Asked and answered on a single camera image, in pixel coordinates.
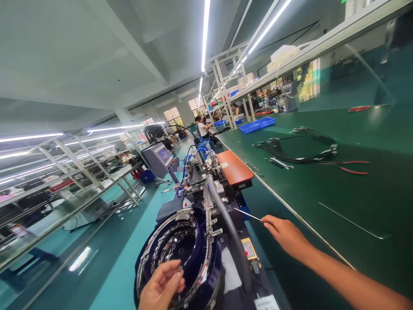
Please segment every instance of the blue tray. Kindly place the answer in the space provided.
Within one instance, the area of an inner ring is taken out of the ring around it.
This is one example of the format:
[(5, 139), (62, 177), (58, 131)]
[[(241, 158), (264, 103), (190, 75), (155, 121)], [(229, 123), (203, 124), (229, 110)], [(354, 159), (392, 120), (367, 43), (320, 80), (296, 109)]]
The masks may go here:
[(243, 134), (251, 133), (253, 131), (260, 130), (262, 128), (275, 124), (275, 118), (262, 118), (250, 124), (240, 127)]
[(218, 127), (218, 126), (223, 126), (225, 123), (226, 123), (225, 120), (219, 120), (219, 121), (215, 122), (215, 126), (216, 126), (216, 127)]

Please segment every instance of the display screen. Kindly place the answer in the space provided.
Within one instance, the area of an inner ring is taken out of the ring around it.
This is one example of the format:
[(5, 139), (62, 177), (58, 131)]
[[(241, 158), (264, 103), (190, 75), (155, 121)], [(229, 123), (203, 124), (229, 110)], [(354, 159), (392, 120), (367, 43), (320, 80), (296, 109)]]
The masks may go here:
[(169, 159), (172, 157), (171, 153), (166, 148), (162, 148), (159, 151), (156, 152), (159, 156), (159, 158), (163, 161), (163, 163), (166, 165), (169, 161)]

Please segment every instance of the ceiling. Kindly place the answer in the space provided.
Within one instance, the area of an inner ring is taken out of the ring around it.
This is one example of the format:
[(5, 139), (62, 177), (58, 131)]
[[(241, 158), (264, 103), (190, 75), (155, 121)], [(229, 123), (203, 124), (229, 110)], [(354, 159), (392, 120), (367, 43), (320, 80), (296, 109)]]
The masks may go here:
[[(251, 38), (272, 2), (252, 1), (235, 45)], [(247, 3), (211, 0), (206, 59), (229, 47)], [(293, 0), (259, 47), (328, 15), (332, 3), (339, 0)], [(3, 0), (0, 136), (90, 127), (115, 109), (199, 78), (203, 6), (193, 0)], [(204, 93), (212, 82), (213, 74)]]

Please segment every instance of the hand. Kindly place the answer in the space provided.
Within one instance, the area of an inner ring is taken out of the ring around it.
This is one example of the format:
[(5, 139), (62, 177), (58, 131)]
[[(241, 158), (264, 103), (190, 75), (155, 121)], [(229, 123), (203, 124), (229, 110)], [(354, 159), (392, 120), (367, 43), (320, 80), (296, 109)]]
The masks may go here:
[(167, 310), (175, 293), (185, 287), (184, 271), (178, 267), (181, 260), (162, 263), (143, 288), (138, 310)]
[(281, 247), (300, 262), (317, 251), (289, 220), (282, 220), (272, 215), (267, 215), (261, 220)]

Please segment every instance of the window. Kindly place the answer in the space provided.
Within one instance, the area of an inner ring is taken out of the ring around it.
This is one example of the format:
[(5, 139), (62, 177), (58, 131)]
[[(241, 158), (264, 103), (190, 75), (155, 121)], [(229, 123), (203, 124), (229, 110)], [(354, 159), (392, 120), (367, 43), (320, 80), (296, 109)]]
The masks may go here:
[(198, 109), (198, 97), (189, 100), (188, 103), (189, 103), (189, 107), (191, 108), (192, 114), (194, 115), (194, 118), (197, 117), (199, 113), (203, 115), (202, 110), (205, 108), (205, 106), (203, 104), (202, 98), (199, 104), (199, 109)]
[(143, 121), (141, 124), (148, 125), (150, 123), (154, 123), (154, 120), (152, 118)]
[(176, 107), (165, 111), (163, 113), (166, 117), (166, 120), (168, 121), (169, 125), (181, 125), (185, 126), (184, 122), (182, 121), (181, 115), (179, 114), (179, 111)]

